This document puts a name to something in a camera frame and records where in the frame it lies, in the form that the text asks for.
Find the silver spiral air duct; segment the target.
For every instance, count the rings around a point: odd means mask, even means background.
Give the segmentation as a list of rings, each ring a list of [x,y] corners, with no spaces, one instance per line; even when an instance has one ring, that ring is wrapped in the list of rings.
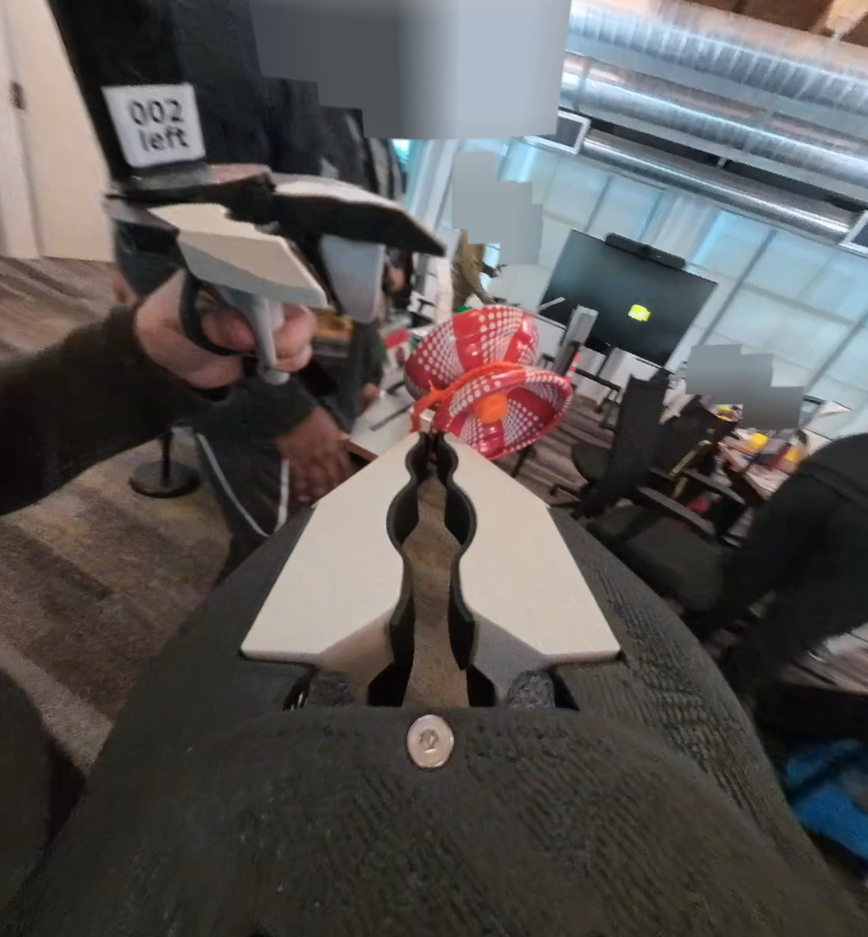
[[[611,135],[708,155],[868,209],[868,130],[839,129],[834,118],[822,123],[579,55],[565,57],[560,104]]]

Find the person's left hand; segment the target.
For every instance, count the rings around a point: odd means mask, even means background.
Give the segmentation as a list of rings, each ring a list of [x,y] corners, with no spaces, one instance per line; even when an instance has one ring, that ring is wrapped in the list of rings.
[[[211,299],[201,316],[207,341],[229,350],[230,355],[214,353],[196,345],[185,333],[179,308],[185,284],[185,271],[172,275],[138,307],[135,335],[146,355],[176,378],[200,390],[217,390],[242,379],[242,358],[260,350],[252,326],[245,315]],[[312,356],[316,322],[304,306],[285,306],[283,322],[273,325],[276,364],[284,372],[304,368]]]

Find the black wall screen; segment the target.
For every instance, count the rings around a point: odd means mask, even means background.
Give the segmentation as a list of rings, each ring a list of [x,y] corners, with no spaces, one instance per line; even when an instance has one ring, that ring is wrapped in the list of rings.
[[[612,233],[571,230],[539,302],[540,314],[568,325],[579,308],[596,313],[585,346],[667,365],[716,290],[675,255]]]

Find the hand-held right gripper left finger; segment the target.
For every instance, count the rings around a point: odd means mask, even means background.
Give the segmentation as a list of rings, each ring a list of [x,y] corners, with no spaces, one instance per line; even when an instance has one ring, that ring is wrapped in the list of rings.
[[[428,438],[410,433],[318,502],[242,641],[249,660],[406,681],[414,656],[404,543],[418,522]]]

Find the person's left forearm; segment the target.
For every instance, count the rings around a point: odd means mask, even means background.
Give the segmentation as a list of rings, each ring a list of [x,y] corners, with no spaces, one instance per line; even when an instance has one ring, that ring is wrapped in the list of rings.
[[[117,306],[34,354],[0,361],[0,516],[229,396],[151,360]]]

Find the black stool chair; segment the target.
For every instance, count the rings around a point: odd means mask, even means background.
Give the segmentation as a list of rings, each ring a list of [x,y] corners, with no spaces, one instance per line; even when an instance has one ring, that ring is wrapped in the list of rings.
[[[146,498],[181,498],[197,491],[201,475],[190,465],[160,455],[138,465],[128,478],[130,488]]]

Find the blue bag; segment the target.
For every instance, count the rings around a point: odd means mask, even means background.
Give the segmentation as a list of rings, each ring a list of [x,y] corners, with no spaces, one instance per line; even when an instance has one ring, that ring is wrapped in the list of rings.
[[[779,770],[803,828],[868,867],[868,745],[849,739],[802,744],[782,757]]]

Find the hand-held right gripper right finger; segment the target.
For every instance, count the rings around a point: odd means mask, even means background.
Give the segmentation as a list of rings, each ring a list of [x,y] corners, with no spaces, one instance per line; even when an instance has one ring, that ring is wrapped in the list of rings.
[[[470,446],[441,438],[451,651],[469,689],[614,662],[621,648],[549,507]]]

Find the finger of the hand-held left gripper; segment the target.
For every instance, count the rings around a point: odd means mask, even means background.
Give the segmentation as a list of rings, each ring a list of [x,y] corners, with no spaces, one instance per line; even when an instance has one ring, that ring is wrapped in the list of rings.
[[[273,205],[287,221],[318,228],[393,224],[405,218],[396,201],[357,185],[317,176],[272,176]]]
[[[149,209],[174,228],[184,264],[200,281],[274,303],[327,305],[323,284],[284,237],[235,220],[219,204],[172,204]]]

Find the black office chair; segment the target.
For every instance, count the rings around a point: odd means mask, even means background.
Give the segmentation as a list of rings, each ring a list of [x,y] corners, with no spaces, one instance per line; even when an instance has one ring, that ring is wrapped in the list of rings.
[[[734,504],[742,503],[735,493],[714,485],[704,470],[737,421],[705,407],[699,397],[662,420],[670,379],[670,373],[660,369],[647,381],[628,380],[609,446],[586,441],[571,447],[570,460],[584,483],[579,488],[552,486],[548,494],[558,498],[551,507],[567,510],[576,520],[593,521],[627,501],[637,514],[625,533],[616,535],[618,539],[661,519],[686,526],[709,541],[716,539],[716,526],[674,498],[674,493],[685,486],[700,486]]]

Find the red white yo-yo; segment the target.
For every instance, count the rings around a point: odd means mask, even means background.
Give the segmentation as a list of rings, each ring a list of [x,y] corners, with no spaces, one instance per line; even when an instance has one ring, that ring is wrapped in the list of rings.
[[[538,366],[538,345],[535,318],[517,306],[471,308],[436,325],[404,365],[412,430],[451,435],[490,461],[543,438],[573,387]]]

